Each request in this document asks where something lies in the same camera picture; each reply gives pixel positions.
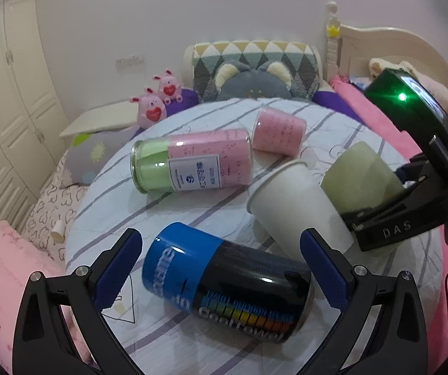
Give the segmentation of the small pink towel jar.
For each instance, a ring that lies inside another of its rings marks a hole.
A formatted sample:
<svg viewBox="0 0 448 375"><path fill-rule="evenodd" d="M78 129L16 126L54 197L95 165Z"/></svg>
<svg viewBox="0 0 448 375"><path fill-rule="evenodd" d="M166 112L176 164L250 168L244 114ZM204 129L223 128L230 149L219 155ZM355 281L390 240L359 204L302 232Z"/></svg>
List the small pink towel jar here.
<svg viewBox="0 0 448 375"><path fill-rule="evenodd" d="M256 116L251 145L256 151L296 157L305 132L306 122L302 118L262 106Z"/></svg>

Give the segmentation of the grey bear plush pillow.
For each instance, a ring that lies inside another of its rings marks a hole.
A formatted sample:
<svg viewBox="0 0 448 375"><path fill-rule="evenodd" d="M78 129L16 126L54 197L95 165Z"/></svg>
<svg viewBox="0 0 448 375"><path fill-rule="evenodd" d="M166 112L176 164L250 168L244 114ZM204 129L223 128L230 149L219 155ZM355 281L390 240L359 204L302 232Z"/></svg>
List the grey bear plush pillow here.
<svg viewBox="0 0 448 375"><path fill-rule="evenodd" d="M293 97L293 76L279 61L263 63L252 69L245 63L227 61L214 77L217 99L229 98L285 98Z"/></svg>

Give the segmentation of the white paper cup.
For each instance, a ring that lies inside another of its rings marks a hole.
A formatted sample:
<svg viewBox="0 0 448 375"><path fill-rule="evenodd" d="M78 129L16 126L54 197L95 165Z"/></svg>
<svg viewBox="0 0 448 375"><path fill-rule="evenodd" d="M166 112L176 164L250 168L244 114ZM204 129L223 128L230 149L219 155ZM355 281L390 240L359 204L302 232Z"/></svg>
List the white paper cup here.
<svg viewBox="0 0 448 375"><path fill-rule="evenodd" d="M315 228L331 248L347 252L354 239L306 162L286 162L249 186L246 209L286 255L301 261L299 239Z"/></svg>

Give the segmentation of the pink floral quilt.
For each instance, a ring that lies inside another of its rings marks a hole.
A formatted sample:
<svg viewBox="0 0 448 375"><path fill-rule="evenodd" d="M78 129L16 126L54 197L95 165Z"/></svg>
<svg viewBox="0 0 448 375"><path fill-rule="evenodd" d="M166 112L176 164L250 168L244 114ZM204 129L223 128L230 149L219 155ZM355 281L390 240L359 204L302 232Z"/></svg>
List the pink floral quilt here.
<svg viewBox="0 0 448 375"><path fill-rule="evenodd" d="M22 238L6 221L0 221L0 364L12 372L12 351L17 315L31 273L61 276L63 267L47 253Z"/></svg>

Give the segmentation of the blue cartoon pillow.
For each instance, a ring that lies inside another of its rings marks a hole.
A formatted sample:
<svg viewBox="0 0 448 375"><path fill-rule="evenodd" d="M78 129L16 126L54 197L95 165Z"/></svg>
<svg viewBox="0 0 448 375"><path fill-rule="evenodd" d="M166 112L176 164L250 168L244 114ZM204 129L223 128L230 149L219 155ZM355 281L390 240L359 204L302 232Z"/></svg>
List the blue cartoon pillow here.
<svg viewBox="0 0 448 375"><path fill-rule="evenodd" d="M373 83L373 78L368 76L351 75L349 77L349 82L363 92Z"/></svg>

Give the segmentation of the green plastic cup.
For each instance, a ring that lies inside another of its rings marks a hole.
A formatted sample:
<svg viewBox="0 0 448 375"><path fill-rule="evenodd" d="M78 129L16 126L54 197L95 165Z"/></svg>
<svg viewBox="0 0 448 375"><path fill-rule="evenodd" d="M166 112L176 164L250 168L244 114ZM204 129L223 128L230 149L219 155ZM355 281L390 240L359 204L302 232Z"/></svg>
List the green plastic cup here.
<svg viewBox="0 0 448 375"><path fill-rule="evenodd" d="M377 207L405 191L393 170L363 141L331 165L321 188L340 214Z"/></svg>

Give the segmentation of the pink bunny plush front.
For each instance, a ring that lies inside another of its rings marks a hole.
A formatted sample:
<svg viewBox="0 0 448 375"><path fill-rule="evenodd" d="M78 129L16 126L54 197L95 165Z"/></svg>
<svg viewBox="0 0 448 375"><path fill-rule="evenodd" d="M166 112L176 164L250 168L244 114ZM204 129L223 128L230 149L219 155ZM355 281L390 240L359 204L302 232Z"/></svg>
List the pink bunny plush front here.
<svg viewBox="0 0 448 375"><path fill-rule="evenodd" d="M131 97L130 102L137 104L137 125L141 129L147 130L167 118L166 104L150 87L144 89L142 96Z"/></svg>

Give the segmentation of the diamond pattern pillow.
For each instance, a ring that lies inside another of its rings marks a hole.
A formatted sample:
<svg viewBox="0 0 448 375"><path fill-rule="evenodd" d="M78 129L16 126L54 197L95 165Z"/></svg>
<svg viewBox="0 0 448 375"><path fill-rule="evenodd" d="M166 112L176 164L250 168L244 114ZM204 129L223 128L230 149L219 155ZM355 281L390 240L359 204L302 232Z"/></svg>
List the diamond pattern pillow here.
<svg viewBox="0 0 448 375"><path fill-rule="evenodd" d="M215 77L225 62L242 63L251 69L267 62L283 63L293 76L291 90L296 98L311 99L322 79L319 52L302 42L201 42L186 49L183 62L184 83L191 86L203 102L217 99Z"/></svg>

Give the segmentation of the pink bed blanket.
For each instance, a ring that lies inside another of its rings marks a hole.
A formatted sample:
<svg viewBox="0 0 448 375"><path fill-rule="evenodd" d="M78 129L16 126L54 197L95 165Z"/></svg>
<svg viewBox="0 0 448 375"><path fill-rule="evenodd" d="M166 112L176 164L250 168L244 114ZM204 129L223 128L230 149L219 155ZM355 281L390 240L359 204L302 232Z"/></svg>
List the pink bed blanket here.
<svg viewBox="0 0 448 375"><path fill-rule="evenodd" d="M397 151L408 159L419 152L411 137L400 132L393 123L375 105L368 101L363 93L349 83L349 80L336 76L329 82L332 89L355 112L362 122L385 139ZM436 369L448 357L448 245L443 242L443 279L438 306L428 330L429 363Z"/></svg>

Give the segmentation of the pink bunny plush rear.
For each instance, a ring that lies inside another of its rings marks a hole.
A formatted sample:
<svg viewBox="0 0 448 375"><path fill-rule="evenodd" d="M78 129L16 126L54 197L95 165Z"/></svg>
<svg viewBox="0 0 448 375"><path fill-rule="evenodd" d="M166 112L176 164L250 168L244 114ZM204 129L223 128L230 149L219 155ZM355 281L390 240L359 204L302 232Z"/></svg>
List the pink bunny plush rear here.
<svg viewBox="0 0 448 375"><path fill-rule="evenodd" d="M170 105L173 101L182 102L182 86L170 69L166 69L164 75L154 75L158 85L158 96L166 105Z"/></svg>

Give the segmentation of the purple cushion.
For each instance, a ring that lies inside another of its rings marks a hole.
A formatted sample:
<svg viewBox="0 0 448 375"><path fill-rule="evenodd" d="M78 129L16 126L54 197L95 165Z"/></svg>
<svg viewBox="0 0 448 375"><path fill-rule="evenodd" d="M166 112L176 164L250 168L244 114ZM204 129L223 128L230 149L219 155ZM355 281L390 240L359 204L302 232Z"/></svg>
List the purple cushion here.
<svg viewBox="0 0 448 375"><path fill-rule="evenodd" d="M180 113L199 104L198 94L190 89L182 89L182 100L178 102L176 99L171 100L169 105L166 105L167 116L171 117L174 114Z"/></svg>

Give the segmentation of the heart print pillow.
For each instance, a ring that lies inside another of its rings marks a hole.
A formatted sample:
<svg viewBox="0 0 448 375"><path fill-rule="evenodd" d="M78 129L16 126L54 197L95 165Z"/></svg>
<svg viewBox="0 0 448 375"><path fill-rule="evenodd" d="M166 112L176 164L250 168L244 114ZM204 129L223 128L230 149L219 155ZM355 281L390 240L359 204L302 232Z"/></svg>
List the heart print pillow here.
<svg viewBox="0 0 448 375"><path fill-rule="evenodd" d="M51 236L57 222L64 225L64 238L69 234L80 204L87 194L87 185L68 185L71 172L65 166L67 152L58 163L48 185L40 192L36 205L32 208L23 225L22 237L36 248L48 254L61 266L65 265L65 241L59 242Z"/></svg>

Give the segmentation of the white wall socket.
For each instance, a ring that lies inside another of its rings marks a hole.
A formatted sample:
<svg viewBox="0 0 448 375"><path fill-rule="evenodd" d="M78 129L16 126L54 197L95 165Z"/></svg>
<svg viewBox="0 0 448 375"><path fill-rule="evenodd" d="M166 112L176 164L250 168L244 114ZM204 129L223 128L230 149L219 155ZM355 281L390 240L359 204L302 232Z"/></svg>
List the white wall socket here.
<svg viewBox="0 0 448 375"><path fill-rule="evenodd" d="M116 60L116 68L118 71L131 69L143 64L144 58L142 55L131 55L128 57L120 57Z"/></svg>

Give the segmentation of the cream dog plush toy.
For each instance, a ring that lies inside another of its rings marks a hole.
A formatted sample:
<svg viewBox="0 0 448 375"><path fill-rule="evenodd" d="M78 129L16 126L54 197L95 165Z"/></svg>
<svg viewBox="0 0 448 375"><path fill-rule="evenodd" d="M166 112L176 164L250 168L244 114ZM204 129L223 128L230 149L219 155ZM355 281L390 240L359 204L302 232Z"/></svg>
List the cream dog plush toy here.
<svg viewBox="0 0 448 375"><path fill-rule="evenodd" d="M411 63L407 61L392 63L379 57L374 57L369 61L369 72L374 79L381 75L381 72L385 69L403 70L408 72L419 83L421 83L425 89L427 89L427 91L436 99L443 110L448 114L448 88L445 85L419 72Z"/></svg>

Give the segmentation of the grey flower print pillow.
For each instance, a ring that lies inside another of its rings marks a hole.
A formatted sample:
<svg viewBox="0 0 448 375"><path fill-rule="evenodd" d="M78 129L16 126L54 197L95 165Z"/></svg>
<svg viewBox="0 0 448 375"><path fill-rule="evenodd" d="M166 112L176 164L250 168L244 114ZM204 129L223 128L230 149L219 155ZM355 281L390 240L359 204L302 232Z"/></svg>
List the grey flower print pillow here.
<svg viewBox="0 0 448 375"><path fill-rule="evenodd" d="M75 136L64 161L61 186L90 185L117 151L140 132L142 128L131 126Z"/></svg>

